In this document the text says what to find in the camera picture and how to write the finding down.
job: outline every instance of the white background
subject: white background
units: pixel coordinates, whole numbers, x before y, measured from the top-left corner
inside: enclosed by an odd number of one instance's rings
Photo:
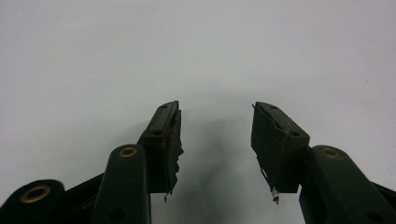
[[[396,190],[395,1],[1,1],[0,203],[67,189],[179,100],[180,172],[153,223],[304,223],[271,201],[249,137],[279,106],[311,146],[343,149]]]

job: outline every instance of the screw hole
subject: screw hole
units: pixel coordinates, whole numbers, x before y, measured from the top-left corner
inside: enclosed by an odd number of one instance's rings
[[[134,154],[136,154],[137,153],[137,149],[136,148],[134,148],[134,147],[126,147],[126,148],[123,148],[120,152],[119,152],[119,155],[121,156],[121,157],[132,157],[132,156],[134,156]]]
[[[291,135],[293,135],[294,137],[300,136],[300,134],[297,132],[291,132]]]
[[[21,196],[23,203],[35,203],[45,198],[50,193],[50,187],[47,185],[39,185],[32,189],[27,190]]]
[[[339,159],[341,158],[341,155],[338,151],[330,149],[330,148],[323,148],[321,150],[323,154],[325,154],[327,157],[333,158],[333,159]]]
[[[110,214],[110,220],[113,220],[113,221],[120,221],[123,218],[125,218],[125,213],[122,211],[122,209],[119,209],[119,208],[112,211]]]
[[[384,223],[385,222],[385,219],[381,215],[379,215],[377,212],[366,211],[365,215],[370,221],[373,221],[376,223]]]

